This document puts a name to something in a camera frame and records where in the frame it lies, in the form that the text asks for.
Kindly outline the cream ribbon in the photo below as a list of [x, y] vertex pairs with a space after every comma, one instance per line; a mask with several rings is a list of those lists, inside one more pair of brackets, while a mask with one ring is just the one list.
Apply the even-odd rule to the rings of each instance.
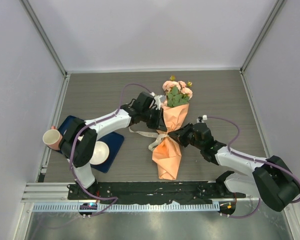
[[135, 133], [135, 134], [139, 134], [143, 137], [147, 137], [147, 138], [153, 138], [155, 139], [154, 142], [152, 142], [149, 146], [148, 149], [153, 152], [155, 150], [155, 148], [161, 144], [161, 142], [168, 137], [168, 134], [166, 133], [157, 133], [157, 132], [145, 132], [145, 131], [133, 131], [130, 127], [128, 128], [130, 133]]

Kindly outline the kraft wrapping paper sheet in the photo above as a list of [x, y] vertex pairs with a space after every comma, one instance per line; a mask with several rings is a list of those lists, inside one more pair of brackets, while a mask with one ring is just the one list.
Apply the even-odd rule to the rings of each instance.
[[179, 144], [168, 133], [179, 130], [188, 114], [189, 104], [176, 107], [163, 106], [163, 120], [166, 131], [158, 131], [158, 137], [152, 151], [152, 160], [157, 164], [158, 178], [176, 180], [182, 159]]

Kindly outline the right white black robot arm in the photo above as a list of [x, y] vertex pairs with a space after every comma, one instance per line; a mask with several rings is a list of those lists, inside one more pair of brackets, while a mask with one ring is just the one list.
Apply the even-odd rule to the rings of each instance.
[[276, 212], [300, 202], [300, 180], [280, 157], [258, 158], [235, 151], [215, 140], [204, 122], [189, 123], [168, 136], [183, 147], [197, 148], [206, 161], [233, 169], [233, 173], [226, 174], [215, 186], [220, 197], [245, 194], [261, 199]]

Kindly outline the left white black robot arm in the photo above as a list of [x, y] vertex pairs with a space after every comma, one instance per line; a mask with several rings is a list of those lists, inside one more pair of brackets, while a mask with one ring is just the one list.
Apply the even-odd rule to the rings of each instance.
[[162, 104], [164, 95], [141, 92], [130, 103], [121, 105], [105, 116], [82, 120], [74, 118], [62, 135], [60, 152], [69, 160], [70, 169], [79, 187], [79, 194], [90, 200], [97, 192], [97, 180], [92, 173], [90, 159], [96, 142], [119, 129], [128, 128], [139, 122], [146, 123], [152, 130], [165, 131]]

